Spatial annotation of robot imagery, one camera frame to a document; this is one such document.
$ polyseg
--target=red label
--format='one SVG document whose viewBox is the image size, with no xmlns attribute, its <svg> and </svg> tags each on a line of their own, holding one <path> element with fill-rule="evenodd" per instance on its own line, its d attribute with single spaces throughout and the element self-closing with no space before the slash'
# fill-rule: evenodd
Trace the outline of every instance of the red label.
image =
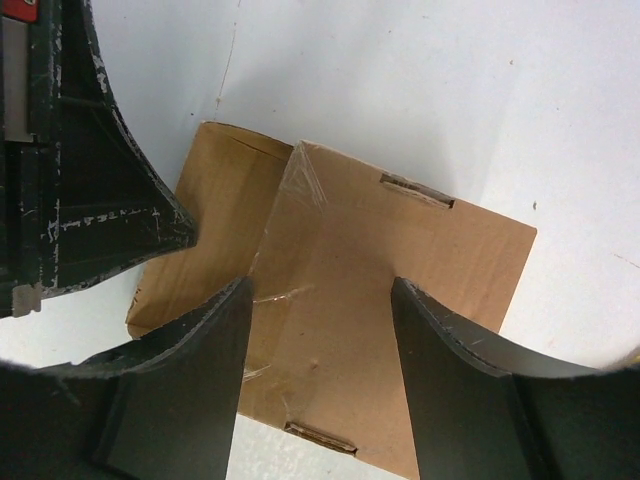
<svg viewBox="0 0 640 480">
<path fill-rule="evenodd" d="M 33 23 L 38 19 L 38 0 L 4 0 L 2 13 L 16 20 Z"/>
</svg>

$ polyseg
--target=brown cardboard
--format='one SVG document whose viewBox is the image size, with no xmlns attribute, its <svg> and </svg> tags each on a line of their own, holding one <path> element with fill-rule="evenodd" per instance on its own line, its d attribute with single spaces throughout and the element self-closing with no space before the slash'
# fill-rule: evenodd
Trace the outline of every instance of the brown cardboard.
<svg viewBox="0 0 640 480">
<path fill-rule="evenodd" d="M 412 279 L 498 331 L 535 230 L 310 143 L 294 150 L 252 267 L 240 412 L 340 439 L 418 478 L 389 291 Z"/>
<path fill-rule="evenodd" d="M 249 272 L 291 150 L 238 127 L 200 126 L 176 189 L 198 223 L 198 245 L 147 264 L 127 317 L 133 337 Z"/>
<path fill-rule="evenodd" d="M 150 262 L 130 330 L 166 323 L 251 271 L 240 413 L 417 478 L 393 278 L 498 331 L 535 230 L 310 143 L 283 176 L 288 148 L 201 127 L 177 191 L 200 242 Z"/>
</svg>

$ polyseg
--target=black plastic part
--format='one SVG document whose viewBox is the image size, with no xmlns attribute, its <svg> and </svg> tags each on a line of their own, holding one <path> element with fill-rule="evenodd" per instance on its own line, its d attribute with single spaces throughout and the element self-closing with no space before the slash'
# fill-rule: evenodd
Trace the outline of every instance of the black plastic part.
<svg viewBox="0 0 640 480">
<path fill-rule="evenodd" d="M 396 279 L 394 325 L 421 478 L 640 478 L 640 368 L 514 344 Z"/>
<path fill-rule="evenodd" d="M 2 142 L 0 317 L 197 237 L 118 111 L 90 2 L 41 0 L 38 8 L 28 27 L 33 142 Z"/>
<path fill-rule="evenodd" d="M 1 479 L 190 479 L 226 475 L 252 287 L 81 365 L 0 364 Z"/>
</svg>

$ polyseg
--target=cardboard flap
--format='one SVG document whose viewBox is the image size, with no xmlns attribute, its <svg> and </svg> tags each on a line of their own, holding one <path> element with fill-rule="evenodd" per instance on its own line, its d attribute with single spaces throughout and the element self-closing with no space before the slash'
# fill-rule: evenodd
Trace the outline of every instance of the cardboard flap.
<svg viewBox="0 0 640 480">
<path fill-rule="evenodd" d="M 417 478 L 393 279 L 498 331 L 535 230 L 399 178 L 319 145 L 295 148 L 251 270 L 247 368 L 263 373 L 243 384 L 240 412 L 321 432 Z"/>
<path fill-rule="evenodd" d="M 238 127 L 200 126 L 176 189 L 198 223 L 198 245 L 147 264 L 127 317 L 133 337 L 247 275 L 291 150 Z"/>
<path fill-rule="evenodd" d="M 240 413 L 417 478 L 393 279 L 497 332 L 535 230 L 329 148 L 292 153 L 218 124 L 198 130 L 176 195 L 198 221 L 198 246 L 149 262 L 130 332 L 250 272 Z"/>
</svg>

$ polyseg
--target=white surface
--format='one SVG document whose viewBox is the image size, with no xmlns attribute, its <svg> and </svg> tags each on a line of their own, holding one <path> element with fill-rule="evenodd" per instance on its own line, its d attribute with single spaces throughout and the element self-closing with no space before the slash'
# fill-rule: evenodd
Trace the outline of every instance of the white surface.
<svg viewBox="0 0 640 480">
<path fill-rule="evenodd" d="M 595 366 L 640 344 L 637 2 L 94 0 L 94 10 L 125 120 L 170 186 L 201 120 L 326 143 L 538 228 L 503 335 Z M 136 275 L 1 320 L 0 355 L 43 365 L 123 342 Z M 230 478 L 331 478 L 322 468 L 342 461 L 321 468 L 324 453 L 302 454 L 278 432 L 258 451 L 258 427 L 241 425 Z"/>
</svg>

